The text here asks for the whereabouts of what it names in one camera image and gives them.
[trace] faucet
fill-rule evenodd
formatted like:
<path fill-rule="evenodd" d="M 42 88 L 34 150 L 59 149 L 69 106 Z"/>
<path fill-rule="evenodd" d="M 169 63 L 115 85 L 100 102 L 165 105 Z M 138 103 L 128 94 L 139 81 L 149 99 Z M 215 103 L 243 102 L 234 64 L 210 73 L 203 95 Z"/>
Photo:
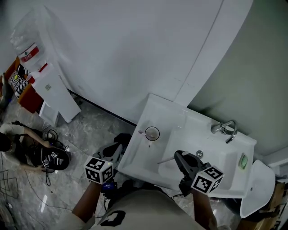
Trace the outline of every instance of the faucet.
<path fill-rule="evenodd" d="M 230 131 L 225 129 L 226 126 L 228 125 L 234 125 L 234 131 Z M 233 139 L 236 137 L 236 134 L 238 132 L 238 127 L 237 127 L 237 123 L 236 121 L 228 121 L 226 123 L 219 123 L 219 124 L 215 124 L 213 126 L 211 126 L 211 132 L 212 133 L 216 133 L 216 132 L 221 132 L 222 134 L 227 134 L 227 135 L 231 135 L 225 142 L 226 144 L 229 144 L 231 141 L 233 141 Z"/>

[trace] green soap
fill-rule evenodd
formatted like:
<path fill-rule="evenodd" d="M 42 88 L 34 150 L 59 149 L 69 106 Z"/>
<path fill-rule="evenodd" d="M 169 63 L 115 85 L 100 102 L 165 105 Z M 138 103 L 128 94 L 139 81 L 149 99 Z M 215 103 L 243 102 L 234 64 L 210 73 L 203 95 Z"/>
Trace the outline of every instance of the green soap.
<path fill-rule="evenodd" d="M 239 160 L 239 167 L 245 169 L 248 163 L 248 157 L 243 153 Z"/>

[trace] white shirt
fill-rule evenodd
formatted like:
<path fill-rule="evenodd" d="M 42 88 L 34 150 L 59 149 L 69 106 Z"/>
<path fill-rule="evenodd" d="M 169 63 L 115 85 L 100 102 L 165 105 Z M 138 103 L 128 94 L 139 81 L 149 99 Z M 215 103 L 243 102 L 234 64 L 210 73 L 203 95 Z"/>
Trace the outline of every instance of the white shirt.
<path fill-rule="evenodd" d="M 16 124 L 2 124 L 0 127 L 0 133 L 6 134 L 10 140 L 14 140 L 15 135 L 24 134 L 24 127 Z M 13 162 L 16 165 L 20 165 L 20 161 L 14 156 L 15 149 L 16 144 L 12 142 L 11 149 L 9 149 L 7 152 L 2 152 L 2 154 L 7 160 Z"/>
<path fill-rule="evenodd" d="M 82 230 L 86 224 L 70 213 L 54 230 Z M 117 201 L 91 230 L 205 230 L 170 197 L 156 190 L 135 191 Z"/>

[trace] white sink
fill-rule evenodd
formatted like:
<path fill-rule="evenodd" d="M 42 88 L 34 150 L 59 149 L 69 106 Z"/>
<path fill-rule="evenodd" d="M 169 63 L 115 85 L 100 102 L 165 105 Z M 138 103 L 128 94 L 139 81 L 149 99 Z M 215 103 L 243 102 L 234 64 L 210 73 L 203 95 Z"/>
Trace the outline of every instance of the white sink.
<path fill-rule="evenodd" d="M 150 94 L 118 170 L 158 186 L 179 190 L 178 185 L 184 176 L 175 160 L 162 164 L 157 162 L 173 156 L 177 150 L 192 154 L 201 150 L 201 160 L 217 166 L 225 174 L 219 187 L 209 195 L 243 198 L 248 190 L 256 141 L 238 132 L 236 138 L 226 144 L 229 136 L 211 133 L 212 124 L 217 122 Z M 160 131 L 159 139 L 152 143 L 138 133 L 149 126 L 155 126 Z M 242 153 L 248 157 L 245 170 L 238 167 Z"/>

